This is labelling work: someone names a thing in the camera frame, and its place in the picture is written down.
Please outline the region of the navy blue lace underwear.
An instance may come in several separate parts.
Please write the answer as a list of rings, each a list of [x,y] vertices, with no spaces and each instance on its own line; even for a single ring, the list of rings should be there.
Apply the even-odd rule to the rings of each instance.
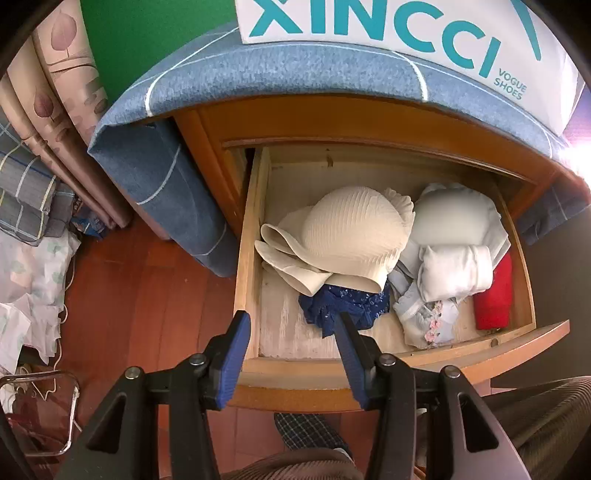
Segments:
[[[380,293],[374,294],[334,285],[324,285],[308,297],[301,294],[298,305],[304,313],[304,320],[318,327],[322,337],[334,334],[335,320],[339,313],[351,316],[358,330],[369,330],[376,320],[390,311],[390,288],[386,286]]]

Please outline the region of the light blue floral underwear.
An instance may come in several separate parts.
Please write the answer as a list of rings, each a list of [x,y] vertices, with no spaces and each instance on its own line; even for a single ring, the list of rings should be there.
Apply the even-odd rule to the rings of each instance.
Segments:
[[[408,346],[426,350],[455,342],[460,312],[454,299],[425,302],[413,282],[404,294],[394,290],[392,309],[398,317]]]

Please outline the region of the cream ribbed bra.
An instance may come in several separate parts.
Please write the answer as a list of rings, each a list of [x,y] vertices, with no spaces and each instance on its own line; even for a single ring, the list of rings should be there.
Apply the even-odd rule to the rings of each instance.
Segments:
[[[325,285],[379,294],[407,247],[414,221],[407,195],[346,186],[279,224],[263,224],[254,248],[301,295],[314,296]]]

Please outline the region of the red knitted sock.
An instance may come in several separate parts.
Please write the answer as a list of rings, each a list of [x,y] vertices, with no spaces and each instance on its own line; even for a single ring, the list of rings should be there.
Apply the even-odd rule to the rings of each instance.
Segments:
[[[493,272],[491,287],[473,296],[476,328],[497,330],[506,328],[513,303],[513,264],[507,253]]]

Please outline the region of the white padded bra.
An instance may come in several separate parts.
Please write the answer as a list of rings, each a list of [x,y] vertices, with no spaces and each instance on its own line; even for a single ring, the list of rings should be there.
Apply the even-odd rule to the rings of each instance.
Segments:
[[[432,183],[415,203],[411,237],[388,275],[398,294],[425,302],[482,293],[511,247],[492,199],[461,184]]]

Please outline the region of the dark plaid slipper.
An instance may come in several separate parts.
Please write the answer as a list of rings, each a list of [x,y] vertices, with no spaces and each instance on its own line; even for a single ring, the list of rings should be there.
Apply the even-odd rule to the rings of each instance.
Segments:
[[[274,413],[273,421],[284,445],[290,450],[325,448],[353,459],[349,445],[322,415]]]

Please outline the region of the white floral bedsheet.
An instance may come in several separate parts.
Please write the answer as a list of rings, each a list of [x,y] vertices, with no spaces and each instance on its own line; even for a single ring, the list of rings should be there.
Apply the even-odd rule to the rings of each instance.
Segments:
[[[66,231],[30,246],[1,234],[1,371],[14,373],[21,350],[37,351],[43,363],[57,353],[59,315],[64,310],[66,274],[80,246]]]

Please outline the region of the wooden nightstand cabinet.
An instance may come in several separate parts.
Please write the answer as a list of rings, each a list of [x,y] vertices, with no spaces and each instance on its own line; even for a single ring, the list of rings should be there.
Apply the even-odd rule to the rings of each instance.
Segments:
[[[193,105],[171,116],[235,235],[242,233],[249,172],[233,154],[235,148],[346,143],[472,163],[522,181],[509,201],[513,217],[559,176],[555,162],[522,142],[481,122],[410,101],[336,94],[256,96]]]

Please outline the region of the blue checked cloth cover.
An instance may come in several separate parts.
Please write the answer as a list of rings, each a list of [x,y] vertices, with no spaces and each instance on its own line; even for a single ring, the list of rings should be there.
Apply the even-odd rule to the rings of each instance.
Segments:
[[[325,96],[349,107],[329,113]],[[205,178],[232,121],[253,123],[257,98],[277,100],[283,120],[329,118],[373,128],[381,103],[411,105],[501,142],[547,152],[563,166],[564,141],[529,113],[480,83],[419,57],[353,44],[245,44],[224,25],[191,40],[131,85],[98,123],[89,154],[150,220],[221,277],[238,269],[238,212],[225,213]],[[365,113],[358,104],[365,101]]]

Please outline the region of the grey plaid folded fabric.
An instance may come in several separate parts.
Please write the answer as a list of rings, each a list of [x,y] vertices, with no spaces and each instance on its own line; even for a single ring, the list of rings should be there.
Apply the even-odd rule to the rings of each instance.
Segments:
[[[67,229],[76,196],[34,155],[5,115],[0,144],[1,230],[37,246]]]

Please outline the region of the beige leaf pattern curtain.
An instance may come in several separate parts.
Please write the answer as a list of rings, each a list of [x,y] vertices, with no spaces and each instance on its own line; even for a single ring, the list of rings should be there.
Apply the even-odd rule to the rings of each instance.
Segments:
[[[87,152],[109,101],[89,45],[81,4],[49,1],[8,43],[1,106],[49,170],[113,229],[131,208]]]

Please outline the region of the white XINCCI shoe box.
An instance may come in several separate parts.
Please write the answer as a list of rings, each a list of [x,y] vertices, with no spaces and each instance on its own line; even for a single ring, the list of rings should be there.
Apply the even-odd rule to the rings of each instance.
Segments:
[[[246,44],[349,43],[444,66],[496,91],[560,135],[585,87],[551,30],[522,1],[238,1]]]

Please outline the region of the brown corduroy trouser leg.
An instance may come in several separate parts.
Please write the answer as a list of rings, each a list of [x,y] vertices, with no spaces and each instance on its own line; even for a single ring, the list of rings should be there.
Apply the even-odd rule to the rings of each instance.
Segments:
[[[483,398],[533,479],[572,479],[590,471],[590,378],[580,376]],[[223,479],[362,479],[353,459],[331,449],[290,450]]]

